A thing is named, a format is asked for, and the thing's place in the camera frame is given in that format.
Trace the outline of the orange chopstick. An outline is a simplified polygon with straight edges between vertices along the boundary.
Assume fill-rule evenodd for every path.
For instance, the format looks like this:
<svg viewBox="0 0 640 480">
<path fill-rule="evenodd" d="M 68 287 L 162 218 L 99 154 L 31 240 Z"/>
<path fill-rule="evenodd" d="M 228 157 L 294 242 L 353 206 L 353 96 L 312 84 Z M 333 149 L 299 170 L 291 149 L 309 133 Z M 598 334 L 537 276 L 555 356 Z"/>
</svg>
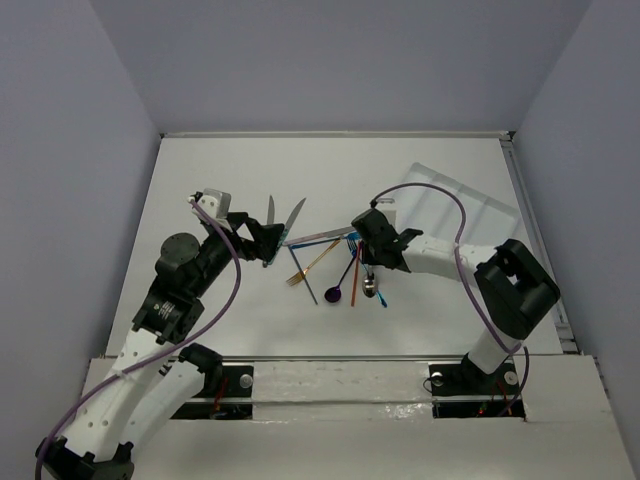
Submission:
<svg viewBox="0 0 640 480">
<path fill-rule="evenodd" d="M 356 297 L 357 297 L 361 246 L 362 246 L 362 242 L 359 241 L 357 243 L 356 251 L 355 251 L 355 255 L 354 255 L 354 273 L 353 273 L 352 288 L 351 288 L 351 298 L 350 298 L 350 307 L 352 307 L 352 308 L 355 307 Z"/>
</svg>

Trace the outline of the silver spoon pink handle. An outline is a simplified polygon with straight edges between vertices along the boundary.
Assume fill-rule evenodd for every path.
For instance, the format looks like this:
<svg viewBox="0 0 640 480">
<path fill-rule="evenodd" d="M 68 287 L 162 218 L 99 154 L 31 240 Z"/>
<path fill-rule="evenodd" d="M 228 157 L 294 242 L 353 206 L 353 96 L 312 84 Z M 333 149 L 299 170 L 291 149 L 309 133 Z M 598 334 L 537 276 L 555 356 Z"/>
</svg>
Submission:
<svg viewBox="0 0 640 480">
<path fill-rule="evenodd" d="M 378 295 L 377 277 L 372 267 L 364 265 L 363 268 L 362 291 L 367 298 L 374 298 Z"/>
</svg>

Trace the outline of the purple spoon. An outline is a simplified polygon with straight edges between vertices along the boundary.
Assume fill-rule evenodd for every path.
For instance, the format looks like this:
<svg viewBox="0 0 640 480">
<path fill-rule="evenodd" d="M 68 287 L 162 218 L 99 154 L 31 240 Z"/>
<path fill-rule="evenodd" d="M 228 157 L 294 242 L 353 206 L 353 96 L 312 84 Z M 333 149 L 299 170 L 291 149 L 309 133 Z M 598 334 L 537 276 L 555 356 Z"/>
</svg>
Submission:
<svg viewBox="0 0 640 480">
<path fill-rule="evenodd" d="M 359 261 L 358 247 L 359 247 L 359 242 L 356 241 L 355 244 L 354 244 L 354 249 L 352 251 L 352 258 L 351 258 L 349 264 L 347 265 L 347 267 L 345 268 L 344 272 L 342 273 L 338 283 L 336 285 L 328 288 L 325 291 L 324 298 L 328 303 L 335 304 L 335 303 L 338 303 L 341 300 L 341 297 L 342 297 L 342 291 L 341 291 L 342 283 L 344 282 L 344 280 L 345 280 L 347 274 L 349 273 L 351 267 L 353 265 L 357 264 L 358 261 Z"/>
</svg>

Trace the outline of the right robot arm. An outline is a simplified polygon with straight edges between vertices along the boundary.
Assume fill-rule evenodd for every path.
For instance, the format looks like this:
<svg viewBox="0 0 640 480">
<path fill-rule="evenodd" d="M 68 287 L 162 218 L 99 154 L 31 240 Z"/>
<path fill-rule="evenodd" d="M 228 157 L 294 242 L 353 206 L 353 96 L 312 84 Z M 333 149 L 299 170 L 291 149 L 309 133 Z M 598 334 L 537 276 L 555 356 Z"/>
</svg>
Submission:
<svg viewBox="0 0 640 480">
<path fill-rule="evenodd" d="M 410 274 L 458 280 L 484 323 L 484 331 L 454 374 L 468 390 L 482 392 L 497 370 L 559 301 L 555 281 L 519 240 L 497 247 L 464 245 L 408 228 L 399 233 L 377 209 L 352 226 L 363 241 L 365 262 Z"/>
</svg>

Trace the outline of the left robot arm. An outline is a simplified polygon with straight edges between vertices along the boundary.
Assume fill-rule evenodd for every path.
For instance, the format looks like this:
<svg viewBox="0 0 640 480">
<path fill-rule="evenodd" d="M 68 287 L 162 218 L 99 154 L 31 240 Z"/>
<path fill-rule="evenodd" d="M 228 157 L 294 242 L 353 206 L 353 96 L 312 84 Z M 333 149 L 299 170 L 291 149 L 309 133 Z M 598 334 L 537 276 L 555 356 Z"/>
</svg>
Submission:
<svg viewBox="0 0 640 480">
<path fill-rule="evenodd" d="M 206 239 L 176 233 L 162 243 L 156 277 L 118 358 L 43 439 L 35 478 L 48 472 L 55 479 L 129 479 L 144 439 L 189 396 L 219 388 L 222 357 L 196 341 L 215 323 L 193 328 L 204 311 L 201 298 L 229 265 L 272 263 L 288 228 L 262 225 L 245 212 L 194 212 Z"/>
</svg>

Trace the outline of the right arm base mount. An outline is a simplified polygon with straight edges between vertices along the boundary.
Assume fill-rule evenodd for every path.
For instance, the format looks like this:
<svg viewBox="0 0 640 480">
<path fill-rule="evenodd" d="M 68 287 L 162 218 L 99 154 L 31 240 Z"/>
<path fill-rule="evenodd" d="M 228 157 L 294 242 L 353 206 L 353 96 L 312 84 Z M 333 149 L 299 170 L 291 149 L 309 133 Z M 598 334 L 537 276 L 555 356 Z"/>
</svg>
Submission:
<svg viewBox="0 0 640 480">
<path fill-rule="evenodd" d="M 526 417 L 519 377 L 512 362 L 501 365 L 492 380 L 480 384 L 464 380 L 460 367 L 459 363 L 429 366 L 423 388 L 431 395 L 436 419 Z"/>
</svg>

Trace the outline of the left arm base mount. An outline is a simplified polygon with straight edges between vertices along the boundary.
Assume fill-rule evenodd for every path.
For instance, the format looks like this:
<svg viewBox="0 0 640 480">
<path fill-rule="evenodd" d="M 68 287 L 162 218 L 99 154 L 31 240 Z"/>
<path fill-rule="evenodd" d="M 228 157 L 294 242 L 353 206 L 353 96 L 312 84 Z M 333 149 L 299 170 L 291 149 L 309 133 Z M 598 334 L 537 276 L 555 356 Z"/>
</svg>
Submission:
<svg viewBox="0 0 640 480">
<path fill-rule="evenodd" d="M 172 420 L 251 420 L 254 366 L 224 364 L 220 374 L 205 377 L 203 389 L 172 415 Z"/>
</svg>

